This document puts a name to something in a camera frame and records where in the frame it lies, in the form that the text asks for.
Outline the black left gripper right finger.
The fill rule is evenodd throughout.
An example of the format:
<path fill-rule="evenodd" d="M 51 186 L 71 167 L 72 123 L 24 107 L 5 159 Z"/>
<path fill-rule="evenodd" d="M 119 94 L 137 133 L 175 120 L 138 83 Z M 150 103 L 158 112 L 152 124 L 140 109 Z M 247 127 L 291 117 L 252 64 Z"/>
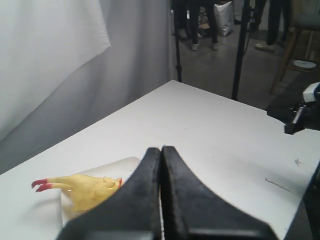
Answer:
<path fill-rule="evenodd" d="M 161 150 L 160 199 L 166 240 L 275 240 L 271 227 L 203 184 L 173 146 Z"/>

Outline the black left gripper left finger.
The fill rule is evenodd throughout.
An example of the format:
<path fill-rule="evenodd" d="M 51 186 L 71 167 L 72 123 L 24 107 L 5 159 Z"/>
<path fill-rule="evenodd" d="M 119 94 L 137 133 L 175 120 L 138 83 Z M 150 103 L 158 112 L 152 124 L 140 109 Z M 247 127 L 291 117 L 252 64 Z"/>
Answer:
<path fill-rule="evenodd" d="M 59 240 L 160 240 L 161 151 L 148 148 L 140 164 L 110 198 L 69 221 Z"/>

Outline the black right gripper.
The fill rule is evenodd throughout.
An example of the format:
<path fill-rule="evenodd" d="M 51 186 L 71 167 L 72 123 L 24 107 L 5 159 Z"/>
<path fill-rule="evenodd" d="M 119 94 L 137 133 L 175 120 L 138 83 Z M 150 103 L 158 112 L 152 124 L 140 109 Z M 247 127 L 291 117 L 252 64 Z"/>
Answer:
<path fill-rule="evenodd" d="M 284 133 L 294 135 L 305 129 L 320 130 L 320 102 L 302 101 L 291 109 L 289 122 L 284 125 Z"/>

